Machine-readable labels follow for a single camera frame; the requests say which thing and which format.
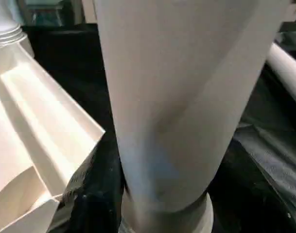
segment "white ridged pipe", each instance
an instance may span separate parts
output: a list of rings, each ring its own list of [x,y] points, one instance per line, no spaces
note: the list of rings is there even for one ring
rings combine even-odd
[[[13,43],[20,43],[31,56],[34,56],[27,34],[13,20],[7,1],[0,0],[0,47]]]
[[[296,101],[296,60],[273,43],[267,56],[267,62]]]
[[[214,177],[288,4],[98,0],[137,232],[190,232],[172,216],[194,211]]]

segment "white pipe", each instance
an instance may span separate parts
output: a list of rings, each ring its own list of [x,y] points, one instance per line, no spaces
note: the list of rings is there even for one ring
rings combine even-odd
[[[6,0],[0,0],[0,47],[20,43],[31,56],[34,56],[27,34],[13,20],[7,2]]]
[[[296,60],[273,43],[267,56],[267,62],[296,101]]]
[[[192,205],[214,177],[288,4],[98,0],[138,232],[187,232],[160,216]],[[171,229],[164,230],[164,219]]]

